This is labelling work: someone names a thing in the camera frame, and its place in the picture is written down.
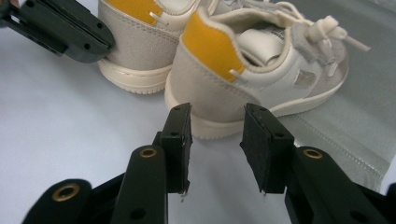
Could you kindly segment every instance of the cream rubber sole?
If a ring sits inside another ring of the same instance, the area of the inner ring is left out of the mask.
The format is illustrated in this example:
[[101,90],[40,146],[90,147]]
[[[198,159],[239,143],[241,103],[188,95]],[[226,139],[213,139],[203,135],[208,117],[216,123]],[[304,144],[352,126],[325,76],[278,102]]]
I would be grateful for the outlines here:
[[[323,104],[326,100],[328,100],[344,83],[345,79],[340,82],[333,89],[323,92],[320,95],[316,95],[309,98],[298,99],[294,101],[286,102],[282,105],[277,105],[269,110],[276,116],[286,116],[291,114],[296,114],[300,112],[305,112],[307,110],[313,109],[321,104]],[[176,105],[180,105],[182,103],[187,102],[178,102],[172,93],[172,88],[170,87],[169,82],[166,82],[165,87],[165,103],[168,109]],[[238,120],[233,122],[215,122],[206,119],[201,119],[193,114],[191,114],[191,133],[193,136],[200,139],[218,139],[225,136],[232,135],[234,133],[242,132],[244,128],[244,121]]]
[[149,71],[137,71],[119,66],[108,59],[98,62],[102,74],[118,87],[138,94],[163,90],[172,65]]

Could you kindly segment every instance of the shoe tongue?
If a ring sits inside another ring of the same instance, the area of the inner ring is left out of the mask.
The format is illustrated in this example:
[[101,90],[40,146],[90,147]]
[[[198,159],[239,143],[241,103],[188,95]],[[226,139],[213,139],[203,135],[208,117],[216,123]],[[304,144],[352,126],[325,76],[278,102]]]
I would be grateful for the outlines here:
[[242,8],[242,4],[238,0],[219,0],[213,15],[220,15]]
[[174,11],[180,11],[189,5],[191,0],[158,0],[162,3],[166,8],[169,8]]
[[268,66],[279,57],[285,45],[285,32],[274,26],[248,29],[236,37],[244,56],[258,66]]

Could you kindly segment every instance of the shoe upper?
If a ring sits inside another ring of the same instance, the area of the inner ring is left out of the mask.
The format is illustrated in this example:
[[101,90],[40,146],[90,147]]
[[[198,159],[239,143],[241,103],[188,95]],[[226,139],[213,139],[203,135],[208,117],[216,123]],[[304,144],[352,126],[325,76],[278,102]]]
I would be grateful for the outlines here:
[[107,58],[133,70],[154,70],[172,64],[178,38],[191,13],[198,7],[212,8],[217,1],[101,0],[99,19],[116,40]]
[[[294,16],[294,8],[277,7],[241,8],[211,17],[199,8],[180,38],[169,77],[177,82],[177,86],[170,84],[177,100],[191,102],[195,116],[227,122],[243,119],[245,103],[276,113],[290,102],[333,94],[347,76],[348,57],[342,42],[346,34],[333,38],[338,32],[332,33],[338,29],[333,18],[318,25],[300,14]],[[176,64],[188,63],[188,56],[192,58],[190,71],[183,66],[186,74],[182,77]],[[205,71],[194,74],[197,67]],[[188,89],[204,91],[189,94]]]

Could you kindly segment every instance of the table surface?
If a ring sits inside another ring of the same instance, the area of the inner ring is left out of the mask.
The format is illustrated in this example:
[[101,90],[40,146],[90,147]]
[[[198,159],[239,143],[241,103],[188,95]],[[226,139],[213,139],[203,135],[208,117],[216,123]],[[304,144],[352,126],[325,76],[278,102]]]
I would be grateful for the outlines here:
[[[96,1],[79,2],[96,15]],[[131,94],[95,63],[59,58],[10,29],[0,36],[0,223],[21,223],[57,182],[81,178],[96,187],[123,173],[168,110],[163,91]],[[290,223],[283,195],[259,193],[241,136],[194,139],[190,192],[183,203],[169,195],[170,223]],[[390,167],[384,190],[396,180],[396,163]]]

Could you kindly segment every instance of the white sneaker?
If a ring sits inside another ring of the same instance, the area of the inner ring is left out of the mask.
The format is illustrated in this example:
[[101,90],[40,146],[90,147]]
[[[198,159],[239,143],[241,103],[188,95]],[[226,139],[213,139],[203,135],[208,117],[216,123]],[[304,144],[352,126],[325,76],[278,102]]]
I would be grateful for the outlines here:
[[100,0],[99,18],[116,46],[99,62],[105,77],[135,93],[164,88],[191,13],[203,6],[213,13],[218,0]]
[[344,83],[342,40],[358,48],[327,17],[312,22],[289,3],[281,10],[242,8],[209,17],[199,8],[180,38],[166,81],[169,108],[190,102],[192,134],[213,139],[242,131],[244,105],[276,116],[312,109]]

